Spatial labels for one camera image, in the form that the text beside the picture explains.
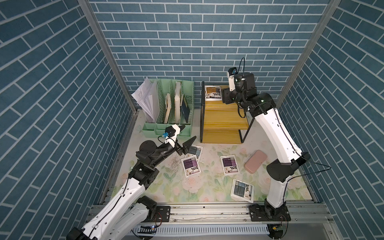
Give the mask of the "purple coffee bag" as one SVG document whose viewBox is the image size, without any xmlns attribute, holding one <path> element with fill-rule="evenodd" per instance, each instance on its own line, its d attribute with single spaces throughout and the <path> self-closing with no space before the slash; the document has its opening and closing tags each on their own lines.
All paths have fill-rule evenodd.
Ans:
<svg viewBox="0 0 384 240">
<path fill-rule="evenodd" d="M 181 159 L 181 162 L 186 178 L 196 176 L 202 172 L 197 156 Z"/>
<path fill-rule="evenodd" d="M 235 155 L 221 156 L 220 159 L 225 176 L 236 175 L 240 172 Z"/>
</svg>

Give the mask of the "yellow coffee bag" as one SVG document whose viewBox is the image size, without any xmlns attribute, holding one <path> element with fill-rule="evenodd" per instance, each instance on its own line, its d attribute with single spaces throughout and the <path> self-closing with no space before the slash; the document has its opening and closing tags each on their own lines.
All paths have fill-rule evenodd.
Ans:
<svg viewBox="0 0 384 240">
<path fill-rule="evenodd" d="M 205 86 L 206 101 L 222 101 L 222 93 L 220 86 Z"/>
</svg>

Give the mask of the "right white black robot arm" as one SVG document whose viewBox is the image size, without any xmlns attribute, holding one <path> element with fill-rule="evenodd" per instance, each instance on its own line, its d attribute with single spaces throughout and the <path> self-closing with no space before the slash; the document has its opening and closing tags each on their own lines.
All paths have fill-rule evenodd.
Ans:
<svg viewBox="0 0 384 240">
<path fill-rule="evenodd" d="M 224 103 L 235 103 L 239 110 L 249 113 L 263 128 L 277 153 L 277 159 L 266 167 L 271 177 L 267 198 L 263 205 L 251 205 L 250 212 L 257 220 L 288 222 L 291 219 L 285 201 L 288 183 L 311 156 L 303 152 L 288 133 L 273 98 L 267 93 L 258 93 L 252 73 L 231 68 L 228 80 L 229 88 L 222 94 Z"/>
</svg>

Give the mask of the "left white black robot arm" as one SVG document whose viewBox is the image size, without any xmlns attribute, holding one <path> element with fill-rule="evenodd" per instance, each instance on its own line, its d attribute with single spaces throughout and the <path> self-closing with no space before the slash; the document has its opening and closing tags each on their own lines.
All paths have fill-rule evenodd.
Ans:
<svg viewBox="0 0 384 240">
<path fill-rule="evenodd" d="M 182 144 L 177 137 L 184 125 L 172 125 L 165 129 L 165 141 L 157 146 L 145 141 L 136 152 L 138 158 L 128 179 L 105 207 L 82 228 L 72 228 L 68 240 L 121 240 L 141 222 L 151 221 L 156 215 L 157 202 L 144 196 L 144 192 L 156 179 L 156 168 L 173 153 L 186 155 L 196 140 L 193 136 Z"/>
</svg>

